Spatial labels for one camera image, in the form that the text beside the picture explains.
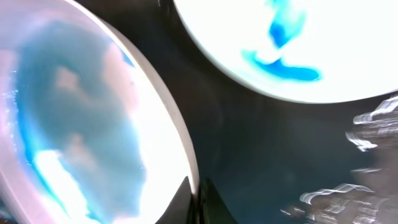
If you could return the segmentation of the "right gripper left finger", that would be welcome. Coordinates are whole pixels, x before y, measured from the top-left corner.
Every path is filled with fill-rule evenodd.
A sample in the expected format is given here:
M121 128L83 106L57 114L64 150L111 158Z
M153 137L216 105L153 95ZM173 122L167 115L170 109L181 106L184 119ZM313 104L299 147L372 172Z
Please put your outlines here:
M163 215L155 224L196 224L196 198L185 177Z

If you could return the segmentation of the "white plate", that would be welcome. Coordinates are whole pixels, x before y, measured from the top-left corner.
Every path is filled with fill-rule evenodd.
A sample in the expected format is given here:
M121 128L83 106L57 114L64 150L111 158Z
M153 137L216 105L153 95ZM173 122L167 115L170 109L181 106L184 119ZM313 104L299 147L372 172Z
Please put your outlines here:
M1 0L1 219L156 223L198 168L143 54L76 1Z
M260 94L340 103L397 90L397 0L175 1L203 55Z

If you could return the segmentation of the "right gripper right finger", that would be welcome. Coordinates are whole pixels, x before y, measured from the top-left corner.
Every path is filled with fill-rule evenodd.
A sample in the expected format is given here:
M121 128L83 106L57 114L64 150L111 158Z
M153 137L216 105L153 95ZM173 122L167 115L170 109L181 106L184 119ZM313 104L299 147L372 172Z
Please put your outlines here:
M200 186L199 217L200 224L238 224L209 178Z

